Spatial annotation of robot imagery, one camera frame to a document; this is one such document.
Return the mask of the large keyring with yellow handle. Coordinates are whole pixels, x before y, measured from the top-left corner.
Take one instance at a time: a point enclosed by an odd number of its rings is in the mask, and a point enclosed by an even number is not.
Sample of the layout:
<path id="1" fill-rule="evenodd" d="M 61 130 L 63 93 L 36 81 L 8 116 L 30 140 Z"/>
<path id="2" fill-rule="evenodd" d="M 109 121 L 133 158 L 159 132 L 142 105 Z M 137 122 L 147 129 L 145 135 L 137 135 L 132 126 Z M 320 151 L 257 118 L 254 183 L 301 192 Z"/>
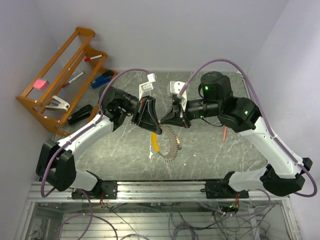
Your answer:
<path id="1" fill-rule="evenodd" d="M 158 142 L 157 142 L 157 134 L 155 132 L 151 133 L 151 144 L 152 147 L 154 149 L 154 151 L 156 153 L 158 153 L 166 163 L 170 163 L 172 161 L 174 161 L 176 159 L 176 157 L 178 156 L 178 151 L 181 149 L 181 142 L 178 138 L 178 136 L 174 133 L 174 131 L 172 130 L 172 128 L 170 126 L 167 125 L 161 125 L 159 123 L 159 127 L 162 130 L 162 132 L 164 132 L 165 134 L 168 134 L 169 137 L 169 151 L 168 153 L 162 153 Z"/>

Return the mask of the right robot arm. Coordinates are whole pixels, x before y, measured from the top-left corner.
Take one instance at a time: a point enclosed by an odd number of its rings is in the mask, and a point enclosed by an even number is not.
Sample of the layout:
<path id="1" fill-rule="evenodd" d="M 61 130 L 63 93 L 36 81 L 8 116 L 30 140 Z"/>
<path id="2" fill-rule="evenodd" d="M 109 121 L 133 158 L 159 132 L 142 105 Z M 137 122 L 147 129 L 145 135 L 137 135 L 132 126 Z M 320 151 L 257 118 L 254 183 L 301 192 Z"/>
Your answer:
<path id="1" fill-rule="evenodd" d="M 249 98 L 233 95 L 230 78 L 211 71 L 200 78 L 199 99 L 187 100 L 178 93 L 186 86 L 181 81 L 168 85 L 172 107 L 160 120 L 163 125 L 189 128 L 191 121 L 217 117 L 220 123 L 249 140 L 266 158 L 267 165 L 247 172 L 230 171 L 223 179 L 208 180 L 202 189 L 207 198 L 231 198 L 250 190 L 264 190 L 284 197 L 303 188 L 303 175 L 310 170 L 310 158 L 292 154 L 271 131 L 258 106 Z"/>

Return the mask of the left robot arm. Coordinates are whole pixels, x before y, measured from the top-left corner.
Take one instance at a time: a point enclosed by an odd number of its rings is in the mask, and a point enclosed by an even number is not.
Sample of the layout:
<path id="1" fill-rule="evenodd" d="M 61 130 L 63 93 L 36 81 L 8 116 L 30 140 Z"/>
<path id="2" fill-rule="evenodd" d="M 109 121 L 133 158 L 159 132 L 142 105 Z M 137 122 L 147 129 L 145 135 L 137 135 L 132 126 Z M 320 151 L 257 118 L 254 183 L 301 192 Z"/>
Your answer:
<path id="1" fill-rule="evenodd" d="M 138 127 L 162 134 L 156 114 L 156 100 L 147 95 L 138 99 L 119 88 L 110 87 L 99 93 L 101 110 L 88 124 L 57 142 L 46 141 L 41 148 L 36 174 L 62 192 L 68 188 L 82 189 L 91 198 L 103 192 L 103 180 L 97 175 L 76 169 L 76 161 L 90 146 L 117 130 L 126 117 Z"/>

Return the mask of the orange pencil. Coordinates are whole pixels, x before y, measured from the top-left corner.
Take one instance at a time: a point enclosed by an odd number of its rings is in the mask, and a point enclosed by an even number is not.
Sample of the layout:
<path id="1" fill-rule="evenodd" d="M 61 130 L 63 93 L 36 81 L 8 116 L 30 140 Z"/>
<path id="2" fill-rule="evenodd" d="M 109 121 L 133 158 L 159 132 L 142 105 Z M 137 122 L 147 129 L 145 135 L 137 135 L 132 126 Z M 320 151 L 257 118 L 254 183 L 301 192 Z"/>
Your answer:
<path id="1" fill-rule="evenodd" d="M 227 132 L 228 132 L 228 128 L 226 126 L 224 126 L 224 130 L 223 130 L 223 142 L 226 141 L 226 138 L 227 138 Z"/>

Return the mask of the blue stapler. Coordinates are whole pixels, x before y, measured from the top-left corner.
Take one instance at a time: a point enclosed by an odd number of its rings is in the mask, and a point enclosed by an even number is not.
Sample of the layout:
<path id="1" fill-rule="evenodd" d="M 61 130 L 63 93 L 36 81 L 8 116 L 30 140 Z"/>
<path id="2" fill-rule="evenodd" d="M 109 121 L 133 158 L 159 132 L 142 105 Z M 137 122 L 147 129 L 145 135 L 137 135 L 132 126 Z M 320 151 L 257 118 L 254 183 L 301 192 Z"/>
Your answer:
<path id="1" fill-rule="evenodd" d="M 91 81 L 90 85 L 93 89 L 97 89 L 102 85 L 109 83 L 112 80 L 113 76 L 114 72 L 112 70 L 108 70 L 104 72 L 102 75 L 95 78 L 93 81 Z"/>

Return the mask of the black stapler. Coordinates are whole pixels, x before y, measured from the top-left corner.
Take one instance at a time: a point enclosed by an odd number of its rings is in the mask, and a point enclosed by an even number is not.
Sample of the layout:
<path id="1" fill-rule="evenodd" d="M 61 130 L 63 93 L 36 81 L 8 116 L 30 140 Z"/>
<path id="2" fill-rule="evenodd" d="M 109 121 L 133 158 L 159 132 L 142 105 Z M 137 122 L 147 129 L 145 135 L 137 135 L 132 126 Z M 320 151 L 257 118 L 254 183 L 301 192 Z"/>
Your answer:
<path id="1" fill-rule="evenodd" d="M 83 106 L 67 118 L 67 123 L 69 125 L 74 125 L 82 120 L 89 118 L 92 114 L 93 109 L 93 106 L 90 104 Z"/>

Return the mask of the brown tipped marker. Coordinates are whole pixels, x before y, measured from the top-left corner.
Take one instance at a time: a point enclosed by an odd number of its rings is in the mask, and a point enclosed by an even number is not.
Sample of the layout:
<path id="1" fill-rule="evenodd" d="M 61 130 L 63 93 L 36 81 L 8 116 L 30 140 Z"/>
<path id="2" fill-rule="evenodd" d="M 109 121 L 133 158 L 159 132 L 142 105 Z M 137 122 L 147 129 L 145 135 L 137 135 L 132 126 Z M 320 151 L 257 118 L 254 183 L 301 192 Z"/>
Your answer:
<path id="1" fill-rule="evenodd" d="M 73 77 L 71 80 L 69 80 L 68 82 L 66 82 L 62 88 L 67 87 L 68 85 L 70 85 L 71 83 L 73 83 L 75 80 L 77 80 L 79 77 L 81 77 L 82 75 L 84 75 L 84 72 L 82 71 L 81 73 L 79 73 L 78 75 L 76 75 L 75 77 Z"/>

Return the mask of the red capped marker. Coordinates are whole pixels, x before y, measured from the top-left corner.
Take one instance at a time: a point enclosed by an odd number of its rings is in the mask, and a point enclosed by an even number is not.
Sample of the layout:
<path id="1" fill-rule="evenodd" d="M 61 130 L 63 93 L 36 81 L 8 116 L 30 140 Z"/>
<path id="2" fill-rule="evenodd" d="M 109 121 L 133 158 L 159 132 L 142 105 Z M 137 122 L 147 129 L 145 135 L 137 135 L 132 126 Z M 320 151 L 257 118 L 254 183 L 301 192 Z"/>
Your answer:
<path id="1" fill-rule="evenodd" d="M 99 59 L 99 58 L 101 58 L 102 56 L 103 56 L 102 54 L 99 54 L 99 55 L 87 57 L 87 58 L 84 59 L 84 61 L 85 61 L 85 62 L 90 62 L 90 61 L 92 61 L 92 60 Z"/>

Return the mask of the white stapler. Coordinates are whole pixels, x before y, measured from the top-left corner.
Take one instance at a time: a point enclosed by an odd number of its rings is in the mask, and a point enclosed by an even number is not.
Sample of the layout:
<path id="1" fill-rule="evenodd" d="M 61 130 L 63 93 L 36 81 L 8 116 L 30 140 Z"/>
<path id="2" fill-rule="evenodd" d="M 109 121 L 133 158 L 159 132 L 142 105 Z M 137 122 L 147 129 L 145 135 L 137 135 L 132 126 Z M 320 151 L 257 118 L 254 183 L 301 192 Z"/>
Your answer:
<path id="1" fill-rule="evenodd" d="M 49 105 L 45 106 L 46 110 L 56 111 L 56 112 L 67 112 L 69 108 L 70 108 L 69 103 L 56 95 L 52 97 Z"/>

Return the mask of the orange wooden rack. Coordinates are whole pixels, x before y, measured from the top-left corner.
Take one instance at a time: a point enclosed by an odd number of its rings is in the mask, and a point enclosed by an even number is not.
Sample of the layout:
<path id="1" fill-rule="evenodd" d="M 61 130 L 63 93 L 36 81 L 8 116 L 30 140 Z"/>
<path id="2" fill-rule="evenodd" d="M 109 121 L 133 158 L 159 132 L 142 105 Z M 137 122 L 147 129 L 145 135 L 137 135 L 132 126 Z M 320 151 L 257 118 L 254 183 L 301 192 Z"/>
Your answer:
<path id="1" fill-rule="evenodd" d="M 23 92 L 16 99 L 50 133 L 68 136 L 65 129 L 68 117 L 72 114 L 83 94 L 99 74 L 108 71 L 103 66 L 107 53 L 94 49 L 90 42 L 96 33 L 89 28 L 77 27 L 55 55 L 46 63 Z M 85 58 L 102 55 L 101 58 L 85 62 Z M 79 73 L 84 75 L 65 88 L 62 86 Z M 44 90 L 36 90 L 33 84 L 37 79 L 49 82 Z M 46 110 L 53 96 L 65 100 L 70 108 L 67 112 Z"/>

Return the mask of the pink eraser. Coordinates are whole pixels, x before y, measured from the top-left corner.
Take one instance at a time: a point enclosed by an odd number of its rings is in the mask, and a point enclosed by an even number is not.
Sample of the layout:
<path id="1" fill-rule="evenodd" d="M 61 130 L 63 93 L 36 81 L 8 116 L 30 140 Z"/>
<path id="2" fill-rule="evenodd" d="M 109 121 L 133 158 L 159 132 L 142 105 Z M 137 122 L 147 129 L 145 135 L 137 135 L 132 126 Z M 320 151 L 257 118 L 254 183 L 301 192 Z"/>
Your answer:
<path id="1" fill-rule="evenodd" d="M 34 83 L 33 83 L 33 88 L 38 90 L 38 91 L 43 91 L 47 86 L 49 85 L 49 81 L 38 78 Z"/>

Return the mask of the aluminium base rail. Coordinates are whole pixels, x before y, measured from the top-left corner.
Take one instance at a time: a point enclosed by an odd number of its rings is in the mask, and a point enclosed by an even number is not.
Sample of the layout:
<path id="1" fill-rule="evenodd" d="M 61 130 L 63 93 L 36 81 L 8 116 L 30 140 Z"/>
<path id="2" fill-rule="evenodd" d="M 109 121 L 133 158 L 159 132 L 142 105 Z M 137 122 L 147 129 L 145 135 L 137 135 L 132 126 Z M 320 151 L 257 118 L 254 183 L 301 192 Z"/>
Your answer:
<path id="1" fill-rule="evenodd" d="M 142 202 L 206 202 L 210 198 L 201 192 L 205 187 L 203 181 L 141 181 L 141 182 L 118 182 L 115 198 L 104 197 L 107 203 L 142 203 Z M 27 200 L 30 202 L 66 203 L 79 202 L 72 196 L 75 191 L 67 189 L 59 192 L 54 190 L 49 196 L 41 196 L 41 183 L 31 184 Z"/>

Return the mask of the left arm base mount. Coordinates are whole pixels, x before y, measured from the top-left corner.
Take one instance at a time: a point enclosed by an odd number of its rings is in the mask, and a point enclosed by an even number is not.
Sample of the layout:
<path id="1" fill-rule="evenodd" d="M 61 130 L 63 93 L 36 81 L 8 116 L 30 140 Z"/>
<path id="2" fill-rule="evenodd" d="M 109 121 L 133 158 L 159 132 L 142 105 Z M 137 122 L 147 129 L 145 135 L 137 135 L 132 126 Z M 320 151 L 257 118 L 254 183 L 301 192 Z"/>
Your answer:
<path id="1" fill-rule="evenodd" d="M 118 194 L 118 183 L 116 181 L 93 180 L 89 182 L 79 181 L 73 183 L 71 198 L 73 200 L 106 199 L 115 200 Z"/>

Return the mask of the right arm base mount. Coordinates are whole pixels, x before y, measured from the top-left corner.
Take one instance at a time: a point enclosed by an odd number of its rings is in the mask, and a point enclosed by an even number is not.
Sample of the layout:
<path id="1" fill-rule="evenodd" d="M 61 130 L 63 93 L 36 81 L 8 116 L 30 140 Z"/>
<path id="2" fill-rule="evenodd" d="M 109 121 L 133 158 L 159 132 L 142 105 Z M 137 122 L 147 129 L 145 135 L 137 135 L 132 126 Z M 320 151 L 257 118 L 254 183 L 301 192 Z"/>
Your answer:
<path id="1" fill-rule="evenodd" d="M 206 180 L 204 188 L 202 188 L 200 192 L 205 193 L 207 199 L 249 198 L 249 192 L 247 190 L 235 191 L 229 186 L 230 178 L 234 173 L 235 171 L 229 171 L 224 178 Z"/>

